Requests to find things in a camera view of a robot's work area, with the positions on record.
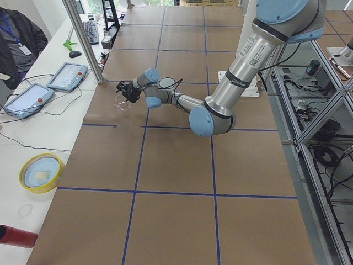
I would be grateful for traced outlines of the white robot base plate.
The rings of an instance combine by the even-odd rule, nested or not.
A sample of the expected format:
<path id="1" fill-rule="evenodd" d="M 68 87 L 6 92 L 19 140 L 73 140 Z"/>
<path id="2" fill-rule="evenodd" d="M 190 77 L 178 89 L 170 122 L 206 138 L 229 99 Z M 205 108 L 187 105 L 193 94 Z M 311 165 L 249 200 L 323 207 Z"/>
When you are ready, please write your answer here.
<path id="1" fill-rule="evenodd" d="M 245 91 L 241 94 L 242 97 L 259 97 L 260 92 L 258 89 L 257 85 L 257 78 L 254 77 L 250 83 L 248 83 L 248 87 L 246 88 L 246 83 L 242 81 L 237 81 L 235 80 L 233 82 L 233 79 L 229 79 L 226 77 L 227 71 L 218 71 L 218 80 L 219 80 L 219 85 L 222 86 L 223 88 L 230 87 L 230 85 L 239 87 L 241 89 L 245 89 Z"/>

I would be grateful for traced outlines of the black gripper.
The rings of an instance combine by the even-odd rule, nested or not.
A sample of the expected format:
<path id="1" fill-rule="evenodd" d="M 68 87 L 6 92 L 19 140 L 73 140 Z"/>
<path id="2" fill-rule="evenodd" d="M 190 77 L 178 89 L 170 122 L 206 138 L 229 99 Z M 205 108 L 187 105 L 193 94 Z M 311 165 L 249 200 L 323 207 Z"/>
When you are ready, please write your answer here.
<path id="1" fill-rule="evenodd" d="M 133 81 L 120 81 L 116 86 L 116 92 L 121 92 L 130 103 L 136 103 L 140 98 L 140 86 L 134 84 Z"/>

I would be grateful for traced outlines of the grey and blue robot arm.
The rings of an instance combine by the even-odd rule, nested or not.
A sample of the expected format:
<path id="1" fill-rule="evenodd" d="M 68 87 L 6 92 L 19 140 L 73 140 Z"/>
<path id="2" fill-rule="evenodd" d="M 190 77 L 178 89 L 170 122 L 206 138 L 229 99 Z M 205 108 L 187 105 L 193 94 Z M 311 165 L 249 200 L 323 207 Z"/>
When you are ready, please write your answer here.
<path id="1" fill-rule="evenodd" d="M 130 103 L 144 94 L 147 108 L 172 104 L 189 113 L 189 125 L 201 137 L 224 134 L 236 124 L 233 106 L 273 51 L 283 44 L 319 39 L 324 33 L 326 1 L 250 1 L 243 29 L 247 37 L 237 49 L 212 95 L 199 100 L 177 91 L 177 82 L 149 68 L 132 81 L 121 81 L 117 93 Z"/>

